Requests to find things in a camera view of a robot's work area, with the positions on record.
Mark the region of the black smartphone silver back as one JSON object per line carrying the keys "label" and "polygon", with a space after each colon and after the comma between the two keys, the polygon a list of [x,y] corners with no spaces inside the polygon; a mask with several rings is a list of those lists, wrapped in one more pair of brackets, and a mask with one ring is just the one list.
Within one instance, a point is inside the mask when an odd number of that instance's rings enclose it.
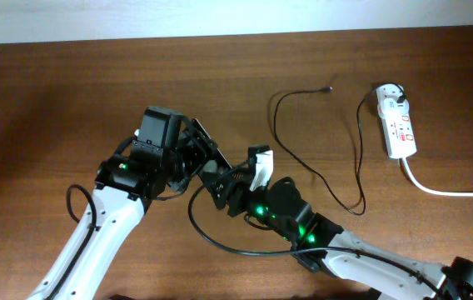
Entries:
{"label": "black smartphone silver back", "polygon": [[202,168],[202,173],[224,173],[228,171],[232,167],[231,164],[222,155],[217,143],[208,134],[207,130],[196,118],[192,119],[192,125],[207,141],[207,162]]}

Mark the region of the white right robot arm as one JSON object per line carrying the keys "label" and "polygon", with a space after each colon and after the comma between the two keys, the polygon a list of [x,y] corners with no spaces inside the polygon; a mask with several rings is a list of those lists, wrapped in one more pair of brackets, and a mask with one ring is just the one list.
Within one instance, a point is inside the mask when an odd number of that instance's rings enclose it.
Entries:
{"label": "white right robot arm", "polygon": [[473,299],[473,262],[422,262],[363,241],[302,199],[290,177],[269,185],[256,167],[201,172],[216,200],[234,217],[247,213],[285,238],[287,254],[307,270],[367,285],[379,299]]}

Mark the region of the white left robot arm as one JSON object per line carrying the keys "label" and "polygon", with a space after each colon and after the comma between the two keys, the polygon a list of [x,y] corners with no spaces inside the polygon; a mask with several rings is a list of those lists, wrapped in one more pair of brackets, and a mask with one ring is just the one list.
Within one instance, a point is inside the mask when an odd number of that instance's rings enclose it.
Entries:
{"label": "white left robot arm", "polygon": [[214,157],[217,145],[194,118],[148,107],[141,126],[97,170],[92,191],[73,184],[87,199],[77,227],[31,299],[91,299],[120,246],[167,188],[179,198]]}

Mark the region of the white charger plug adapter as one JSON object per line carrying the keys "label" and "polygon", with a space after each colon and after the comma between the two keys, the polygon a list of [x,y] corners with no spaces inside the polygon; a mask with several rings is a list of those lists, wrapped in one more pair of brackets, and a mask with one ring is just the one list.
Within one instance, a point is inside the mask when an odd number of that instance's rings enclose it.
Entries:
{"label": "white charger plug adapter", "polygon": [[377,105],[377,112],[380,118],[398,118],[399,116],[409,113],[410,104],[407,100],[403,102],[396,102],[393,99],[385,99],[379,101]]}

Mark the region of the white power strip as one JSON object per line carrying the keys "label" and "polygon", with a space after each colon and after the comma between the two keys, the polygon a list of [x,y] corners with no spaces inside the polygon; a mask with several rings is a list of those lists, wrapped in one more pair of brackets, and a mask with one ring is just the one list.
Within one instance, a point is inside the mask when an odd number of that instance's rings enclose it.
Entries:
{"label": "white power strip", "polygon": [[[376,95],[378,103],[387,98],[393,99],[398,103],[402,103],[406,100],[406,95],[402,87],[392,83],[378,87]],[[381,118],[381,122],[389,158],[408,158],[417,152],[409,113],[399,117]]]}

